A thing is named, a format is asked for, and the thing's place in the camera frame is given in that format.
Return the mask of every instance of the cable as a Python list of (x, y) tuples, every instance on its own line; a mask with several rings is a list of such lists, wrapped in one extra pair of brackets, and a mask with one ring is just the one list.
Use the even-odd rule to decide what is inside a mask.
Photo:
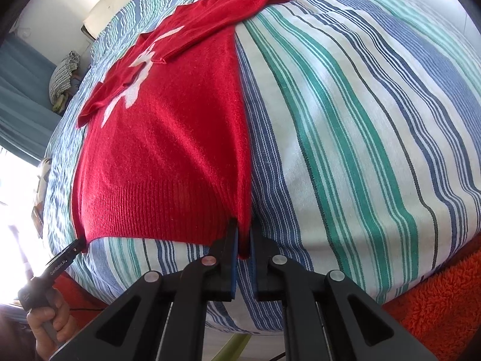
[(278, 356), (270, 359), (269, 361), (278, 361), (279, 359), (281, 359), (281, 358), (283, 358), (283, 357), (285, 357), (285, 356), (286, 356), (286, 352), (280, 353), (280, 355), (278, 355)]

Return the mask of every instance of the window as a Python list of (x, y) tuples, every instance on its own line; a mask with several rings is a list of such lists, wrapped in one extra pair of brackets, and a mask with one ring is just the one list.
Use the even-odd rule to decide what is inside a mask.
[(37, 169), (0, 147), (0, 303), (11, 302), (26, 283), (25, 267), (9, 225), (18, 229), (20, 244), (36, 275), (49, 260), (30, 217), (37, 185)]

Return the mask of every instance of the white wall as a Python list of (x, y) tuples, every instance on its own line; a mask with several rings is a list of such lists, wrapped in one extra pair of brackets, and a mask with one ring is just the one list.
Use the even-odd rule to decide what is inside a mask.
[(54, 64), (71, 50), (88, 61), (90, 41), (80, 31), (99, 0), (31, 0), (18, 23), (18, 35)]

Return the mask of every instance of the red sweater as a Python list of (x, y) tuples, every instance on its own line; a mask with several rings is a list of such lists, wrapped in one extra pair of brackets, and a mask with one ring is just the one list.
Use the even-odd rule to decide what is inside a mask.
[(239, 221), (248, 253), (251, 159), (235, 24), (288, 0), (177, 7), (98, 83), (72, 191), (77, 236), (209, 245)]

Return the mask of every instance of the sweater sleeve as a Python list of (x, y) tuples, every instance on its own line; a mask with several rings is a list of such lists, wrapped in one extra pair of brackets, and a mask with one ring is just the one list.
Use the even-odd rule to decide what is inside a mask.
[(157, 48), (152, 62), (166, 63), (213, 33), (255, 15), (266, 5), (287, 1), (289, 0), (211, 0), (208, 6), (205, 3), (198, 4), (191, 8), (198, 11), (198, 14), (194, 15), (196, 19), (189, 23), (177, 22), (176, 25), (184, 27)]
[(136, 67), (130, 67), (129, 65), (145, 48), (144, 43), (148, 43), (147, 40), (151, 34), (152, 32), (140, 34), (135, 44), (110, 67), (104, 81), (95, 84), (90, 98), (78, 116), (77, 128), (87, 125), (98, 110), (107, 106), (115, 96), (132, 83), (143, 65)]

